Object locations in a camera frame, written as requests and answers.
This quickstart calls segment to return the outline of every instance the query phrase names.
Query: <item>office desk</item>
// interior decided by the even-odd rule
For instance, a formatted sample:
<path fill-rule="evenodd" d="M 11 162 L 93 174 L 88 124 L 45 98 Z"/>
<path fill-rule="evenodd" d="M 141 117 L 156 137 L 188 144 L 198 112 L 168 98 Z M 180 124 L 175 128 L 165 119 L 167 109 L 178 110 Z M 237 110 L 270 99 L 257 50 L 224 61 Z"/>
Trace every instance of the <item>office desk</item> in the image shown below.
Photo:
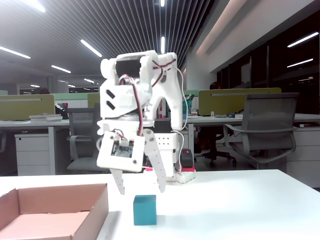
<path fill-rule="evenodd" d="M 0 121 L 0 131 L 48 130 L 49 172 L 66 174 L 70 164 L 69 120 L 57 121 Z"/>
<path fill-rule="evenodd" d="M 320 115 L 316 114 L 302 114 L 296 113 L 294 116 L 294 122 L 320 122 Z M 220 118 L 214 116 L 188 116 L 188 148 L 191 150 L 192 155 L 194 152 L 194 127 L 213 127 L 223 126 L 225 124 L 241 125 L 242 118 Z"/>
<path fill-rule="evenodd" d="M 320 193 L 279 170 L 197 172 L 164 193 L 143 174 L 124 174 L 120 195 L 111 174 L 1 177 L 12 188 L 108 183 L 109 214 L 97 240 L 318 240 Z M 134 226 L 133 200 L 156 194 L 157 225 Z"/>

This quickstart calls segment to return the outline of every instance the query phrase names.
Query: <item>open cardboard box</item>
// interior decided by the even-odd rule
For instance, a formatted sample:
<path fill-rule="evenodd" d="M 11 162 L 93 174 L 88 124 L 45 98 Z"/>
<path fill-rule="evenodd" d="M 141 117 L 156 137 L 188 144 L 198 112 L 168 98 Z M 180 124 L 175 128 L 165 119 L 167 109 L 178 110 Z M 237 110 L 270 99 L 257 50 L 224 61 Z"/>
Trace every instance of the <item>open cardboard box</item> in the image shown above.
<path fill-rule="evenodd" d="M 0 240 L 95 240 L 107 184 L 13 189 L 0 197 Z"/>

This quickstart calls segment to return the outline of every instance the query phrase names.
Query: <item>circuit board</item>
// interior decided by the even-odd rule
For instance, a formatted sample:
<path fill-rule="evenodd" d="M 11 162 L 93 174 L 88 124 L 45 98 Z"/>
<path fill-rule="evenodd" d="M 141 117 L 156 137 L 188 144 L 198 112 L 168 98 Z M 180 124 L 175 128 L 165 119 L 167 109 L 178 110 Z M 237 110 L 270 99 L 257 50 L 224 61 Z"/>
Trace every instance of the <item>circuit board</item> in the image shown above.
<path fill-rule="evenodd" d="M 122 157 L 122 158 L 131 158 L 132 152 L 134 150 L 134 141 L 122 140 L 122 142 L 114 141 L 111 156 Z"/>

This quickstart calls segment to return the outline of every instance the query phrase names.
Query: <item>teal cube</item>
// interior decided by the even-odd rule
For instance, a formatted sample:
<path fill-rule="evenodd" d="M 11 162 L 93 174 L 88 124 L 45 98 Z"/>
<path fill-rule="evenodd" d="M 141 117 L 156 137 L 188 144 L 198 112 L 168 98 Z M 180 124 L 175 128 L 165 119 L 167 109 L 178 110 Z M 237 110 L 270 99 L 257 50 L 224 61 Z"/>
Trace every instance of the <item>teal cube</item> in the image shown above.
<path fill-rule="evenodd" d="M 133 221 L 135 226 L 156 225 L 156 195 L 136 195 L 133 201 Z"/>

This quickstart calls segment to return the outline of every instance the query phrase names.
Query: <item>red component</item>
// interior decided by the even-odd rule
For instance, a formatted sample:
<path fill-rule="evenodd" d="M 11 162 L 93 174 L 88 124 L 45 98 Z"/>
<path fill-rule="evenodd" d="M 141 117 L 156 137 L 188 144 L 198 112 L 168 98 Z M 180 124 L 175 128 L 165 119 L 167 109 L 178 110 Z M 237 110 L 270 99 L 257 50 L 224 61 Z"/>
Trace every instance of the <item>red component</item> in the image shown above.
<path fill-rule="evenodd" d="M 196 171 L 196 169 L 195 169 L 195 167 L 193 166 L 193 167 L 183 167 L 182 168 L 182 172 L 195 172 Z"/>

